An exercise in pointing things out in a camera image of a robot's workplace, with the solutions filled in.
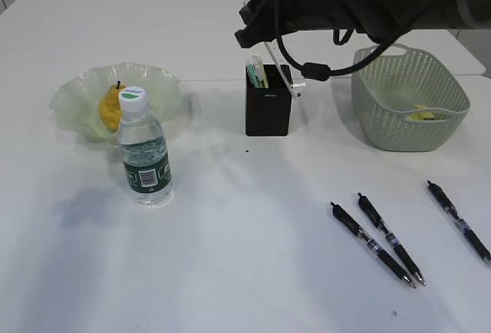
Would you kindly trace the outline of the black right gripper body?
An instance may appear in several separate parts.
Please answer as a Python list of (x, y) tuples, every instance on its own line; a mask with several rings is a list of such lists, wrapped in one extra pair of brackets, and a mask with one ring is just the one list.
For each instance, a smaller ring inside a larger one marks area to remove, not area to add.
[[(246, 27), (271, 28), (275, 32), (275, 1), (248, 0), (239, 11)], [(288, 35), (298, 31), (354, 29), (363, 33), (361, 22), (345, 0), (279, 0), (279, 31)]]

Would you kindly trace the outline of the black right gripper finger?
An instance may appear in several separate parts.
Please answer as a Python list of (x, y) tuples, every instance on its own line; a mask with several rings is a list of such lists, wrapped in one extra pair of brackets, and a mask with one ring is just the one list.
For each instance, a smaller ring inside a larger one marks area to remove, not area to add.
[(251, 48), (262, 42), (274, 41), (276, 36), (271, 28), (246, 27), (235, 32), (235, 38), (241, 48)]

